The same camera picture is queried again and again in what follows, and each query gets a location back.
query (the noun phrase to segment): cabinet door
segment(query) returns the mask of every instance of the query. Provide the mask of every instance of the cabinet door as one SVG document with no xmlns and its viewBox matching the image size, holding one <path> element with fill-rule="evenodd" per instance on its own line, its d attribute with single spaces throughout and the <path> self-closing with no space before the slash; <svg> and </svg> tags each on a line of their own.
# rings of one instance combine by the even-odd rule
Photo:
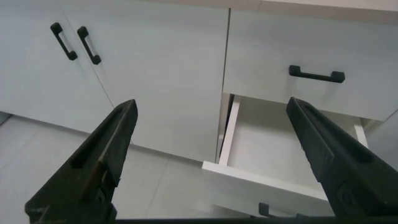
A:
<svg viewBox="0 0 398 224">
<path fill-rule="evenodd" d="M 132 141 L 214 161 L 228 10 L 123 0 L 60 1 L 101 62 L 93 65 L 113 105 L 134 98 Z"/>
<path fill-rule="evenodd" d="M 54 22 L 75 60 L 52 33 Z M 0 111 L 92 132 L 112 110 L 56 1 L 0 1 L 0 30 Z"/>
</svg>

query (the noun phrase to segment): white cabinet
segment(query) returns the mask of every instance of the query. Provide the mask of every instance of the white cabinet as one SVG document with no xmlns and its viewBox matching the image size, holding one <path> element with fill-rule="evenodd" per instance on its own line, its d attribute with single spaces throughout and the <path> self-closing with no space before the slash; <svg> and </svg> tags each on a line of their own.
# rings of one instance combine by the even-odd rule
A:
<svg viewBox="0 0 398 224">
<path fill-rule="evenodd" d="M 112 104 L 136 99 L 132 142 L 215 161 L 228 10 L 123 0 L 60 4 L 75 32 L 86 27 L 85 41 L 101 58 L 94 71 Z"/>
<path fill-rule="evenodd" d="M 224 91 L 385 120 L 398 109 L 397 38 L 393 25 L 231 11 Z M 293 77 L 290 65 L 345 80 Z"/>
<path fill-rule="evenodd" d="M 112 106 L 57 1 L 0 1 L 0 17 L 0 111 L 92 132 Z"/>
</svg>

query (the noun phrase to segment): drawer front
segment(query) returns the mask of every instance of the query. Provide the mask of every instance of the drawer front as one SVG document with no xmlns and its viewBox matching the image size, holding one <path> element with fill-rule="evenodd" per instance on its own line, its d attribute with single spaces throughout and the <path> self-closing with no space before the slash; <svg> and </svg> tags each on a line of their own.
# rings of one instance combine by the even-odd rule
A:
<svg viewBox="0 0 398 224">
<path fill-rule="evenodd" d="M 397 26 L 232 11 L 224 92 L 385 120 L 398 108 L 397 39 Z M 293 77 L 290 65 L 345 80 Z"/>
</svg>

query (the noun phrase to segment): kitchen cabinet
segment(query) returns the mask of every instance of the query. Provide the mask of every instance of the kitchen cabinet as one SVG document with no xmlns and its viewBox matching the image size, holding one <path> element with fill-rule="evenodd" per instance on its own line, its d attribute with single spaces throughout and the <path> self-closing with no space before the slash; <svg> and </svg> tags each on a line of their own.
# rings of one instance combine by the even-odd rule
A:
<svg viewBox="0 0 398 224">
<path fill-rule="evenodd" d="M 309 102 L 368 147 L 360 118 L 384 121 L 398 108 L 398 27 L 234 10 L 229 22 L 223 91 L 234 101 L 220 158 L 202 166 L 210 198 L 257 217 L 261 203 L 276 216 L 334 215 L 286 104 Z M 387 121 L 369 146 L 396 165 L 397 122 Z"/>
<path fill-rule="evenodd" d="M 0 29 L 0 111 L 90 133 L 112 110 L 57 1 L 1 1 Z"/>
<path fill-rule="evenodd" d="M 215 161 L 228 10 L 124 0 L 60 4 L 76 35 L 84 34 L 85 56 L 98 55 L 91 66 L 112 104 L 136 100 L 132 142 Z"/>
<path fill-rule="evenodd" d="M 231 11 L 224 91 L 384 121 L 398 109 L 397 38 L 397 25 Z"/>
</svg>

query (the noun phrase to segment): black drawer handle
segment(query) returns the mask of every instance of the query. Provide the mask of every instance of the black drawer handle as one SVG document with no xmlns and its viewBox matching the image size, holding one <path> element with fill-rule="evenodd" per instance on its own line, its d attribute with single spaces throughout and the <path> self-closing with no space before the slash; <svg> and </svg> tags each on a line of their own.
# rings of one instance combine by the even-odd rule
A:
<svg viewBox="0 0 398 224">
<path fill-rule="evenodd" d="M 344 72 L 333 71 L 329 77 L 324 75 L 316 75 L 311 73 L 301 72 L 300 66 L 291 65 L 289 66 L 289 75 L 293 77 L 311 78 L 315 80 L 322 80 L 327 82 L 343 83 L 346 79 Z"/>
<path fill-rule="evenodd" d="M 88 56 L 90 57 L 91 61 L 93 62 L 93 64 L 97 65 L 101 62 L 101 58 L 99 55 L 93 55 L 93 53 L 91 53 L 90 48 L 87 45 L 87 42 L 85 40 L 85 38 L 88 36 L 88 31 L 87 28 L 85 26 L 82 26 L 81 28 L 79 28 L 77 30 L 77 35 L 79 35 L 81 42 L 83 43 L 83 46 L 85 46 L 85 49 L 88 53 Z"/>
<path fill-rule="evenodd" d="M 65 46 L 65 44 L 63 43 L 63 41 L 61 40 L 59 34 L 62 32 L 62 27 L 58 22 L 54 22 L 54 24 L 52 24 L 50 26 L 52 33 L 54 34 L 55 38 L 57 38 L 58 43 L 60 43 L 63 51 L 65 52 L 65 54 L 67 55 L 67 57 L 69 58 L 69 60 L 75 60 L 77 58 L 77 54 L 75 51 L 71 51 L 69 52 L 67 47 Z"/>
</svg>

